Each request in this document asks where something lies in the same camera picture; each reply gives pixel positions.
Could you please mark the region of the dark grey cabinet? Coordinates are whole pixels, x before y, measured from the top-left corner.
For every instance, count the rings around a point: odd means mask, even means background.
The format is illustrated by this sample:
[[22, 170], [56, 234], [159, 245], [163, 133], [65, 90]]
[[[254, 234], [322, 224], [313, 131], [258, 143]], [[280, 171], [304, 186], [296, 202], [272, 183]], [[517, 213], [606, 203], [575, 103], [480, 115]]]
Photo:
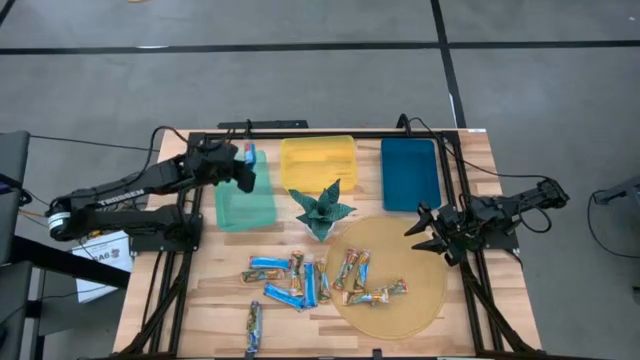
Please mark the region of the dark grey cabinet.
[[0, 360], [19, 360], [24, 324], [34, 320], [27, 360], [43, 360], [45, 338], [39, 334], [41, 300], [29, 300], [33, 264], [23, 261], [0, 266]]

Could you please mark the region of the translucent yellow plastic bin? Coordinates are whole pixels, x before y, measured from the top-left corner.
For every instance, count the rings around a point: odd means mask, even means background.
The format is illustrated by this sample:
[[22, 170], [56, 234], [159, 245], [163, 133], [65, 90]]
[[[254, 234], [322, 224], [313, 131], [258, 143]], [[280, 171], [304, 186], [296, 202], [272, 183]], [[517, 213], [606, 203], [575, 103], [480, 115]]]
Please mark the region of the translucent yellow plastic bin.
[[341, 190], [352, 190], [358, 183], [352, 136], [284, 139], [280, 157], [281, 183], [287, 190], [322, 192], [336, 180]]

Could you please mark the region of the blue plastic bin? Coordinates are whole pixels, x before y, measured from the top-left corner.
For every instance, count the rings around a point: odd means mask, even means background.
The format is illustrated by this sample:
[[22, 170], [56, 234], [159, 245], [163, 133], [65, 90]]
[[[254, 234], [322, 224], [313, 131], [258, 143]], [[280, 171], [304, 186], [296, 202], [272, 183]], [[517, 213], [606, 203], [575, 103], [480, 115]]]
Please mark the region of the blue plastic bin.
[[383, 208], [412, 212], [421, 202], [432, 209], [442, 204], [434, 143], [429, 140], [384, 138], [381, 141]]

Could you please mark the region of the long black bar device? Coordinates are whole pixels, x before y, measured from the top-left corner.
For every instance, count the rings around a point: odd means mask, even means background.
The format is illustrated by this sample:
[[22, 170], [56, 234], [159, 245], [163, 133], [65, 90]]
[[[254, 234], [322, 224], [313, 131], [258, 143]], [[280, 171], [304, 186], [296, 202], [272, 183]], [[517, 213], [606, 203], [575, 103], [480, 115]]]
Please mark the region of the long black bar device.
[[306, 120], [267, 120], [252, 121], [246, 119], [238, 122], [220, 122], [218, 129], [308, 129], [309, 125]]

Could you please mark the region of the snake plant in white pot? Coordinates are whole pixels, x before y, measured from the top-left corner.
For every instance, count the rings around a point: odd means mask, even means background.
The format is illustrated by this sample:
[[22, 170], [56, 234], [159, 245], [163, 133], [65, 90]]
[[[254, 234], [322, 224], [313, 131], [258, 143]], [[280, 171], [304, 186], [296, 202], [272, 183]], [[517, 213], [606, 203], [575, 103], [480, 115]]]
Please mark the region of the snake plant in white pot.
[[355, 211], [354, 207], [339, 202], [339, 179], [324, 189], [318, 199], [295, 189], [290, 189], [289, 194], [304, 210], [296, 219], [311, 231], [318, 242], [324, 242], [329, 237], [331, 227]]

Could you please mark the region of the translucent green plastic bin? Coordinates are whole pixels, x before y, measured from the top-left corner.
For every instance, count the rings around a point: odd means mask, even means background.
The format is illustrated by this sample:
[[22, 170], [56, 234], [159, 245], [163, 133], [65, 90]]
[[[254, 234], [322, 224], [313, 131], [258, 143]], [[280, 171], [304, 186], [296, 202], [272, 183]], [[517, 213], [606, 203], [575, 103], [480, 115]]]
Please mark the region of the translucent green plastic bin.
[[235, 180], [215, 189], [217, 225], [225, 232], [240, 232], [276, 222], [274, 191], [264, 151], [256, 152], [254, 190], [244, 193]]

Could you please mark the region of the black beam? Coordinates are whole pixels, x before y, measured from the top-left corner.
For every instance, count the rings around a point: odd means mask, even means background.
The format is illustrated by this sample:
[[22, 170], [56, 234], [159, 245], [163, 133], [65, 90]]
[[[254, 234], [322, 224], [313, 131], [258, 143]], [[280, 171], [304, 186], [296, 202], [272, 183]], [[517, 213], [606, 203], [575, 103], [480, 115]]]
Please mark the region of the black beam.
[[15, 235], [0, 251], [0, 263], [23, 261], [44, 270], [120, 289], [126, 289], [130, 279], [127, 271]]

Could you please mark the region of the large light blue bag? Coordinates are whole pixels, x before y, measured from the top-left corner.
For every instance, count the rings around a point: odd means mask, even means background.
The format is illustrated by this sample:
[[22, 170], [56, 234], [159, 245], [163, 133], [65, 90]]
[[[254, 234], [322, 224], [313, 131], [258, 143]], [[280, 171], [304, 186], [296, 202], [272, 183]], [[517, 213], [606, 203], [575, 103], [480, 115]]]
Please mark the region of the large light blue bag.
[[389, 302], [389, 294], [387, 290], [373, 290], [370, 292], [344, 292], [343, 305], [369, 304], [375, 306], [377, 304], [386, 304]]

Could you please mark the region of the grey stand leg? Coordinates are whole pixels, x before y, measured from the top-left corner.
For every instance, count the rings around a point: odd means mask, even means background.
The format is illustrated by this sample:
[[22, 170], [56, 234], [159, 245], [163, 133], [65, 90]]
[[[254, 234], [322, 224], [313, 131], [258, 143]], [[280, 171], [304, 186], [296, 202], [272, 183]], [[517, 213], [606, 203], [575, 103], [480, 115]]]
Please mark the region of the grey stand leg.
[[614, 199], [627, 198], [632, 204], [640, 207], [640, 176], [632, 177], [608, 189], [599, 190], [594, 198], [598, 205], [608, 205]]

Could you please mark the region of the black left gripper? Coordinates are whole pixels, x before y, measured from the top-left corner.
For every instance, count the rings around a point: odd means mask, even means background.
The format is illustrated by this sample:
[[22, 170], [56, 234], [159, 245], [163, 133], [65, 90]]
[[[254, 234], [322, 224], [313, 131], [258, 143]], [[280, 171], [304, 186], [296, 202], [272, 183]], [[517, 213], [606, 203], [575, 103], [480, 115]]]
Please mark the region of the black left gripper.
[[196, 148], [188, 156], [188, 169], [197, 185], [229, 182], [234, 179], [244, 193], [254, 190], [256, 174], [244, 169], [244, 163], [236, 160], [238, 148], [230, 143]]

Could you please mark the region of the blue oatmeal raisin granola bar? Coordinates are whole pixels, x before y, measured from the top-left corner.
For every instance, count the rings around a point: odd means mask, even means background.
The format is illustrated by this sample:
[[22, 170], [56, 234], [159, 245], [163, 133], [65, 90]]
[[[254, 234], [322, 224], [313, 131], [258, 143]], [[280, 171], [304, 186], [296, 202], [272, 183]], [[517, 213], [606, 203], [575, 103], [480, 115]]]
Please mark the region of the blue oatmeal raisin granola bar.
[[304, 263], [304, 296], [306, 309], [318, 306], [317, 276], [312, 262]]
[[252, 301], [246, 323], [247, 356], [254, 356], [260, 349], [263, 333], [263, 311], [258, 301]]
[[265, 284], [263, 293], [265, 296], [284, 303], [294, 308], [296, 311], [303, 311], [305, 309], [305, 299], [303, 296], [291, 295], [286, 289], [278, 287], [272, 283]]
[[249, 257], [250, 269], [279, 269], [289, 271], [291, 269], [291, 260], [289, 258], [276, 258], [276, 257], [262, 257], [262, 256], [250, 256]]

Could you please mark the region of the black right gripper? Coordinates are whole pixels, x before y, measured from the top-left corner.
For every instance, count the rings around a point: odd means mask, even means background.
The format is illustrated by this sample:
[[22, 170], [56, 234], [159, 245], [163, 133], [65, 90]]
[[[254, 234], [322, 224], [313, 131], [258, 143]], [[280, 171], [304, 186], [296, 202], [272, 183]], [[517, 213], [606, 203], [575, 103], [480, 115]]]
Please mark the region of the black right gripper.
[[[484, 248], [482, 229], [484, 220], [479, 216], [481, 202], [469, 199], [463, 211], [456, 211], [451, 205], [442, 207], [433, 224], [434, 238], [411, 247], [412, 250], [443, 254], [446, 263], [453, 267], [467, 258], [467, 252]], [[426, 201], [417, 208], [418, 222], [404, 235], [412, 236], [424, 232], [434, 221], [432, 208]]]

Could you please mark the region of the round woven straw placemat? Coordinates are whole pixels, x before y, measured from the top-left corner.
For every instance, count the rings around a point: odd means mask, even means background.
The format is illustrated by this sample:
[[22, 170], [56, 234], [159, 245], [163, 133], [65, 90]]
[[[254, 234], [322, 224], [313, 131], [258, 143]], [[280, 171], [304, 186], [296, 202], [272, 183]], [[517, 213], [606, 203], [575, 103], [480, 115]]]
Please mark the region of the round woven straw placemat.
[[406, 295], [389, 296], [386, 304], [344, 306], [343, 293], [354, 292], [356, 268], [347, 276], [342, 291], [332, 289], [331, 300], [340, 315], [362, 333], [385, 340], [412, 336], [437, 317], [447, 293], [446, 264], [435, 253], [412, 250], [427, 238], [406, 237], [413, 223], [398, 217], [361, 219], [331, 241], [327, 253], [328, 280], [333, 282], [348, 248], [370, 251], [369, 272], [364, 292], [404, 279]]

